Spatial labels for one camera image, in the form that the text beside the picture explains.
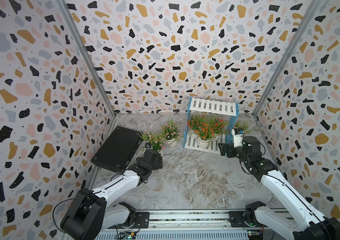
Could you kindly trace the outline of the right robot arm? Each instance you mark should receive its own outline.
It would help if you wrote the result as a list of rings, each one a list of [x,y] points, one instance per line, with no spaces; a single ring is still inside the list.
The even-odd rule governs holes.
[[[340,240],[340,222],[327,218],[295,190],[277,166],[263,157],[256,137],[245,136],[218,146],[222,156],[238,158],[242,170],[267,187],[293,218],[290,221],[257,201],[245,207],[243,220],[247,226],[267,226],[286,240]]]

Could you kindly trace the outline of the red flower pot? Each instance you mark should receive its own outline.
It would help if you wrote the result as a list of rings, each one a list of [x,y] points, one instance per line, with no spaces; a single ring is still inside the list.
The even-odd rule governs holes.
[[[205,115],[191,113],[187,123],[189,127],[188,136],[190,139],[197,139],[198,135],[195,133],[195,130],[203,123],[208,123]]]
[[[212,140],[218,140],[222,134],[226,133],[228,122],[217,116],[212,116],[209,120],[209,127],[212,130]]]

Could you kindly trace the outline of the blue white two-tier rack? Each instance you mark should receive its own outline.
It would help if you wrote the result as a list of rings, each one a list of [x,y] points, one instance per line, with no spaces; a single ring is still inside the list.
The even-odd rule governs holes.
[[[225,146],[240,147],[243,131],[236,130],[238,103],[191,97],[183,148],[225,155]]]

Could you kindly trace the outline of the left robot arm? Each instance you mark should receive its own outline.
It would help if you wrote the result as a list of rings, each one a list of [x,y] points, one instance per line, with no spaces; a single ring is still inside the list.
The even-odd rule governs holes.
[[[146,149],[136,162],[111,182],[93,190],[81,189],[70,198],[69,209],[55,227],[75,240],[94,240],[108,228],[141,228],[136,209],[120,202],[113,203],[122,195],[146,183],[154,170],[162,169],[162,155]]]

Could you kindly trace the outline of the orange flower pot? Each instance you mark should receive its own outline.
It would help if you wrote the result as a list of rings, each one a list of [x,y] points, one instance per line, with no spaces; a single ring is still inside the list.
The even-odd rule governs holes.
[[[216,137],[216,133],[210,124],[203,123],[199,126],[195,133],[198,135],[198,147],[201,149],[207,149],[210,143]]]

